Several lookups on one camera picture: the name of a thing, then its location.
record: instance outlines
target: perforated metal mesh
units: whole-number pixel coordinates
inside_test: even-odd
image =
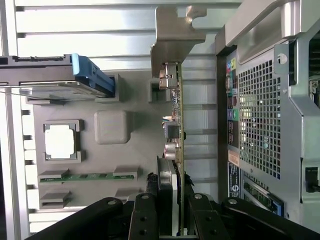
[[[280,78],[272,60],[238,75],[240,158],[280,179]]]
[[[258,184],[260,187],[264,188],[265,190],[269,191],[269,187],[265,185],[263,182],[259,181],[256,179],[254,176],[250,175],[249,173],[246,173],[245,171],[243,172],[243,175],[251,179],[254,183]]]

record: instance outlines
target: rear i/o panel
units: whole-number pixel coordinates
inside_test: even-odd
[[[227,143],[228,143],[228,195],[240,197],[239,168],[239,95],[236,73],[236,54],[232,53],[226,62],[225,88],[227,95]]]

